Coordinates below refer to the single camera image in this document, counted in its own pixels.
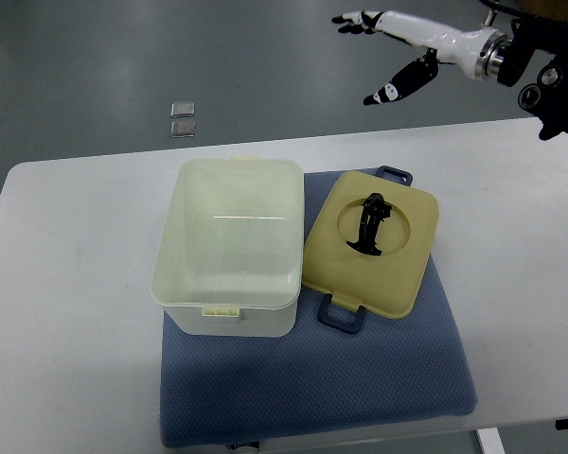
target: lid handle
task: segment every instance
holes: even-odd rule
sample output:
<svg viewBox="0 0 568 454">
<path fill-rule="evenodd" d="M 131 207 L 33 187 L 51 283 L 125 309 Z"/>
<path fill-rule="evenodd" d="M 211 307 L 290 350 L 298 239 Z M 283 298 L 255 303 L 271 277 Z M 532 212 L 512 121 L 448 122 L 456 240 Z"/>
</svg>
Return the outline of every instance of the lid handle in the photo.
<svg viewBox="0 0 568 454">
<path fill-rule="evenodd" d="M 411 173 L 390 166 L 379 167 L 379 169 L 375 172 L 375 176 L 384 178 L 390 182 L 403 184 L 404 186 L 410 186 L 413 183 L 413 176 Z"/>
<path fill-rule="evenodd" d="M 363 203 L 364 209 L 360 217 L 358 241 L 348 241 L 347 244 L 359 253 L 366 255 L 381 255 L 377 249 L 377 232 L 379 224 L 391 216 L 391 205 L 378 192 L 373 192 Z"/>
<path fill-rule="evenodd" d="M 332 295 L 324 295 L 320 308 L 318 309 L 318 321 L 321 324 L 330 326 L 331 328 L 338 329 L 347 334 L 358 334 L 362 329 L 362 324 L 364 323 L 364 316 L 366 315 L 366 308 L 364 306 L 358 306 L 358 311 L 356 312 L 356 317 L 351 323 L 346 323 L 341 320 L 335 319 L 328 314 L 328 306 L 332 301 Z"/>
</svg>

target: plastic container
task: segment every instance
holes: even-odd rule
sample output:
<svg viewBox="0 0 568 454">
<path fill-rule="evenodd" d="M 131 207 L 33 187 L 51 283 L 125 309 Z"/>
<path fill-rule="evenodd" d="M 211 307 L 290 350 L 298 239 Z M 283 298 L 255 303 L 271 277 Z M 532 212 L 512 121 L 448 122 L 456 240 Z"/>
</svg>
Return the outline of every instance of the plastic container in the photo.
<svg viewBox="0 0 568 454">
<path fill-rule="evenodd" d="M 296 318 L 303 171 L 292 161 L 194 160 L 174 188 L 151 282 L 188 334 L 279 337 Z"/>
</svg>

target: blue fabric pad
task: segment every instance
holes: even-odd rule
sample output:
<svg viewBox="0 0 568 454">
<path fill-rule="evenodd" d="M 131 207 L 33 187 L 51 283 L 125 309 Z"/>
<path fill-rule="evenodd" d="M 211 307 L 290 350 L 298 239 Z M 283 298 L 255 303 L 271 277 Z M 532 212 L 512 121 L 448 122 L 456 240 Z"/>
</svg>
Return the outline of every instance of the blue fabric pad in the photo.
<svg viewBox="0 0 568 454">
<path fill-rule="evenodd" d="M 306 238 L 341 173 L 306 175 Z M 230 444 L 473 411 L 475 389 L 431 257 L 404 319 L 367 312 L 360 333 L 348 335 L 318 322 L 323 296 L 302 288 L 293 330 L 275 339 L 192 336 L 165 313 L 164 445 Z M 337 306 L 329 313 L 349 317 Z"/>
</svg>

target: white table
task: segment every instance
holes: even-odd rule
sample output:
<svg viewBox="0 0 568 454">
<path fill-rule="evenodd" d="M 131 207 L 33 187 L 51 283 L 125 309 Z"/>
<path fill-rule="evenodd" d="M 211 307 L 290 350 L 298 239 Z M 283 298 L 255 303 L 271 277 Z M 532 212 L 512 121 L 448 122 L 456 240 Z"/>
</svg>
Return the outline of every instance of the white table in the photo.
<svg viewBox="0 0 568 454">
<path fill-rule="evenodd" d="M 180 165 L 230 154 L 413 173 L 439 201 L 433 257 L 479 398 L 467 417 L 265 450 L 568 417 L 568 136 L 541 142 L 539 128 L 519 119 L 18 165 L 0 197 L 0 452 L 161 451 L 153 262 Z"/>
</svg>

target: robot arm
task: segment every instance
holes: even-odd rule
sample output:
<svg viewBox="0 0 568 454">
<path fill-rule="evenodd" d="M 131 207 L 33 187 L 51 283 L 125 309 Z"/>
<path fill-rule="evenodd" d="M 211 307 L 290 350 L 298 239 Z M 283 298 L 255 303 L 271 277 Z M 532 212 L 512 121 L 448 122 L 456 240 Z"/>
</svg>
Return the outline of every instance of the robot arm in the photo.
<svg viewBox="0 0 568 454">
<path fill-rule="evenodd" d="M 401 100 L 437 76 L 439 63 L 458 64 L 470 79 L 483 79 L 493 53 L 507 42 L 504 33 L 491 27 L 463 32 L 451 26 L 397 11 L 356 11 L 334 17 L 341 33 L 384 33 L 418 49 L 424 55 L 397 73 L 364 104 Z"/>
<path fill-rule="evenodd" d="M 568 132 L 568 24 L 525 12 L 514 13 L 504 7 L 500 10 L 516 16 L 511 21 L 512 39 L 490 26 L 496 9 L 490 10 L 480 29 L 468 32 L 396 11 L 348 12 L 334 17 L 332 22 L 342 25 L 341 33 L 380 32 L 423 53 L 377 93 L 365 98 L 365 105 L 408 97 L 437 76 L 440 63 L 458 65 L 470 79 L 494 77 L 511 87 L 519 81 L 537 49 L 552 54 L 554 59 L 541 70 L 536 83 L 520 91 L 518 104 L 542 121 L 542 140 Z"/>
</svg>

